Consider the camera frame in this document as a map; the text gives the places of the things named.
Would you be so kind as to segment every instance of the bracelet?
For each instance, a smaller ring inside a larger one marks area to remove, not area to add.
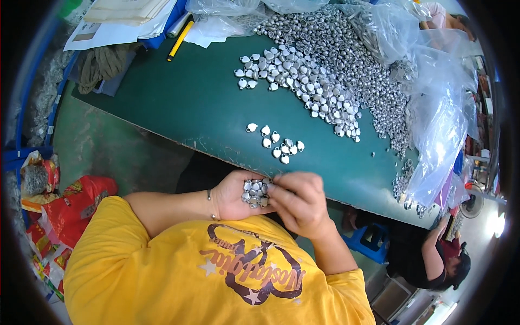
[[[207,190],[207,200],[211,201],[211,189]],[[213,219],[213,221],[220,221],[214,214],[212,214],[210,217]]]

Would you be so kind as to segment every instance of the concrete floor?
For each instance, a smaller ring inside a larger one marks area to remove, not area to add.
[[[59,189],[83,175],[99,175],[114,178],[120,196],[136,191],[173,193],[193,151],[73,98],[73,88],[69,82],[63,91],[53,137],[60,159]],[[341,230],[342,206],[331,201],[328,208]],[[296,241],[314,258],[308,239]],[[367,281],[382,268],[357,252],[353,255]]]

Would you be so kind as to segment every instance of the white paper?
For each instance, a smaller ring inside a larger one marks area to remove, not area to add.
[[[177,0],[168,1],[155,18],[141,26],[85,22],[82,20],[67,40],[63,50],[85,50],[157,37],[164,31],[166,21],[176,3]]]
[[[168,0],[98,0],[84,19],[138,27],[155,18],[167,3]]]
[[[206,37],[201,34],[198,29],[190,29],[186,37],[184,37],[184,42],[194,43],[203,48],[207,48],[212,42],[223,43],[226,41],[225,37]]]

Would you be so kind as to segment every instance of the dark hair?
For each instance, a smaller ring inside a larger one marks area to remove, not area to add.
[[[434,291],[446,291],[451,286],[453,286],[454,290],[457,290],[461,282],[464,281],[464,279],[467,277],[467,274],[470,272],[471,258],[466,252],[466,242],[463,242],[460,247],[462,253],[459,255],[460,263],[457,264],[455,269],[455,276],[452,278],[447,277],[443,283],[433,289]]]
[[[465,15],[459,15],[459,14],[450,14],[450,16],[452,16],[453,18],[457,18],[459,19],[460,18],[460,22],[466,26],[466,28],[471,32],[471,35],[473,36],[473,38],[475,40],[477,40],[477,35],[475,35],[475,31],[473,30],[472,28],[472,25],[470,23],[470,19],[468,17],[466,17]]]

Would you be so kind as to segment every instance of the brown cloth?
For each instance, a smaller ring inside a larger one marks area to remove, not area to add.
[[[78,65],[80,94],[90,93],[99,81],[108,81],[121,73],[125,67],[126,54],[139,46],[141,43],[128,43],[87,50],[85,59]]]

